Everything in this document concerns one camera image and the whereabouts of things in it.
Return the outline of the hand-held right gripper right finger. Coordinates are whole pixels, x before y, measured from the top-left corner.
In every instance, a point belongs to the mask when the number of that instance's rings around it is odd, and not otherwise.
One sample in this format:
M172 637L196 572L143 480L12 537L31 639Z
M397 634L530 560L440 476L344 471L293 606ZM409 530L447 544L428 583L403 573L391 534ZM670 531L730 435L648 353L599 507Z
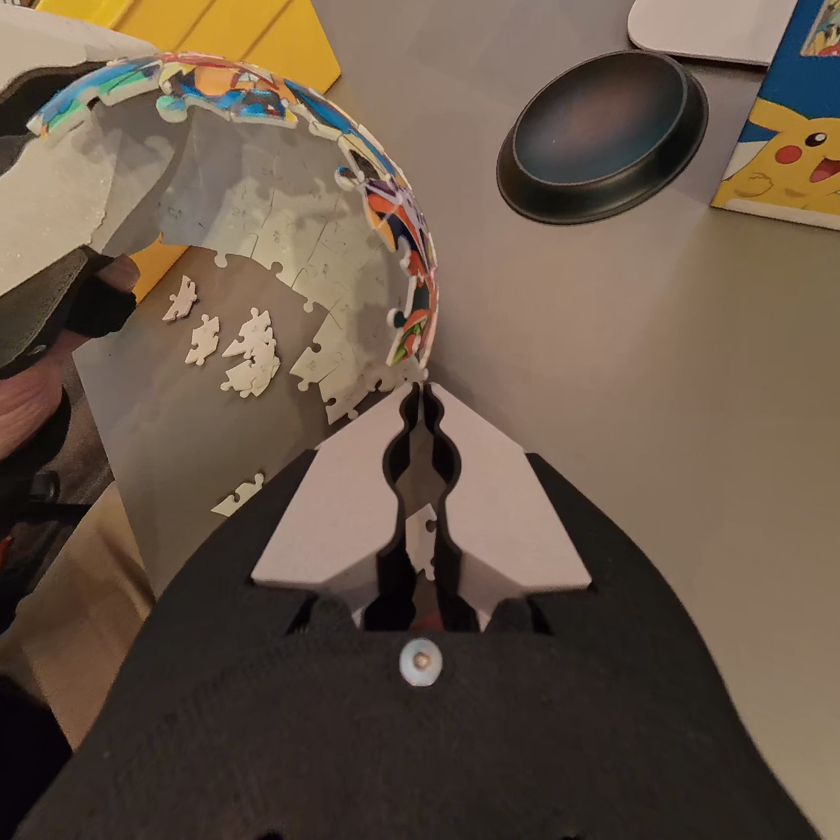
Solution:
M586 569L525 449L439 384L423 388L437 503L434 581L444 629L478 632L497 606L586 590Z

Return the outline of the yellow plastic bin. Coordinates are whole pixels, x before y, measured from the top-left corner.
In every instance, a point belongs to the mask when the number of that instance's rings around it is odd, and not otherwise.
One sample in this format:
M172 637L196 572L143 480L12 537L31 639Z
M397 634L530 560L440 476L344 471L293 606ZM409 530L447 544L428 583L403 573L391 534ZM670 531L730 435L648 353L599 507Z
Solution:
M130 2L120 33L158 51L114 59L35 112L29 131L60 140L89 121L159 121L181 131L160 202L167 246L246 257L303 292L322 237L353 211L333 177L340 141L316 135L340 69L311 2Z

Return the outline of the person's beige clothing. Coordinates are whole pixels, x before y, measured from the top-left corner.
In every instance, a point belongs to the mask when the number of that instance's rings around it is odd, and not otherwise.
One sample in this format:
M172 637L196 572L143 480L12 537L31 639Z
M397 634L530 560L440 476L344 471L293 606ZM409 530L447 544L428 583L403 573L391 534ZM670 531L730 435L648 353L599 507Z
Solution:
M155 601L113 481L2 635L2 675L51 710L73 751L102 710Z

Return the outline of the printed puzzle box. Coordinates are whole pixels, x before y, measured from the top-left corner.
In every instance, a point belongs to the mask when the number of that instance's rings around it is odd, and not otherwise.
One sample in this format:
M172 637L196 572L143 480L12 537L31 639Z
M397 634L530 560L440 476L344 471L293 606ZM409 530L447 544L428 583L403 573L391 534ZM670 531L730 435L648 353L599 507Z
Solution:
M800 1L710 205L839 229L839 2Z

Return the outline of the black round ball stand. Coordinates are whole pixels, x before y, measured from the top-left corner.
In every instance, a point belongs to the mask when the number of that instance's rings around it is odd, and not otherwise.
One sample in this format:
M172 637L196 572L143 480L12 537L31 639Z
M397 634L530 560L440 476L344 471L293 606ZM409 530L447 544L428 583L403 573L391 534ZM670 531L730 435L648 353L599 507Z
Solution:
M674 59L637 49L589 59L520 112L500 147L498 190L541 224L614 217L687 168L708 118L704 88Z

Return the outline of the person's dark trousers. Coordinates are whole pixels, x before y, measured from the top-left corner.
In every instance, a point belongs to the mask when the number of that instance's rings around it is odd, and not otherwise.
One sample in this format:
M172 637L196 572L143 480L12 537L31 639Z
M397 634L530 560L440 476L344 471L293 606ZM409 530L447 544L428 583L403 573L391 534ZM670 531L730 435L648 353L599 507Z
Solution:
M1 838L11 838L72 754L49 707L1 676Z

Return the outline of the person's left hand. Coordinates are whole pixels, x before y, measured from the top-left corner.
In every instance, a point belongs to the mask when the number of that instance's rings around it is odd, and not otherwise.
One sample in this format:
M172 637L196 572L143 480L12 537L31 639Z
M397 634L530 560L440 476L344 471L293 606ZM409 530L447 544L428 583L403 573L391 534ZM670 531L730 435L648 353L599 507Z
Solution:
M38 360L1 384L1 458L24 447L60 407L62 366L84 343L121 330L137 307L140 270L127 255L85 280L63 328Z

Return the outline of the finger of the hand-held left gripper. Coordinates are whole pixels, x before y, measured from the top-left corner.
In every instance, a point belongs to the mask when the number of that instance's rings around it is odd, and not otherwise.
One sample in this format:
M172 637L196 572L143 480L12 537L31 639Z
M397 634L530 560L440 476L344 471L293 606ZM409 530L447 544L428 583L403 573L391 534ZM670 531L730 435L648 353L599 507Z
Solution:
M181 152L161 121L89 121L27 143L1 181L1 292L88 246L131 255L161 233L160 202Z
M1 134L27 121L58 91L107 62L150 56L151 44L28 7L1 8Z

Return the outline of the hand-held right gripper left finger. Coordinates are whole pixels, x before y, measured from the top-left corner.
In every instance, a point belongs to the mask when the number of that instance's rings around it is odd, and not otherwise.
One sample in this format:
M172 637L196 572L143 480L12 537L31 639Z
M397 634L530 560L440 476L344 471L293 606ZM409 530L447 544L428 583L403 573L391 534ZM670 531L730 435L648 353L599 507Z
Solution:
M418 404L419 384L404 384L317 447L252 582L338 596L369 629L409 627L417 573L396 482Z

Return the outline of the partly built puzzle ball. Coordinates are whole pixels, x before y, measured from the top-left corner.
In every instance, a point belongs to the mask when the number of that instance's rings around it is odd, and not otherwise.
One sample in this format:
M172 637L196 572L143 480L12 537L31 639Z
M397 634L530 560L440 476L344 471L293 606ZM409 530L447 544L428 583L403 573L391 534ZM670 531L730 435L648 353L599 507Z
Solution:
M2 294L78 248L146 246L243 257L327 313L289 373L316 385L328 422L373 392L423 382L438 321L437 258L403 170L315 89L196 52L119 58L26 114L15 163L43 165L56 222L13 247Z

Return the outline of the white document stand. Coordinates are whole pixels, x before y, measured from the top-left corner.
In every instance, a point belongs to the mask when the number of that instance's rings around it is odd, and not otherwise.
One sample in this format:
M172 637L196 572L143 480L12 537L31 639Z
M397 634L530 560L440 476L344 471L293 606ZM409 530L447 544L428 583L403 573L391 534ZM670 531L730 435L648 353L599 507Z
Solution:
M677 58L766 68L796 1L636 1L627 34L641 49Z

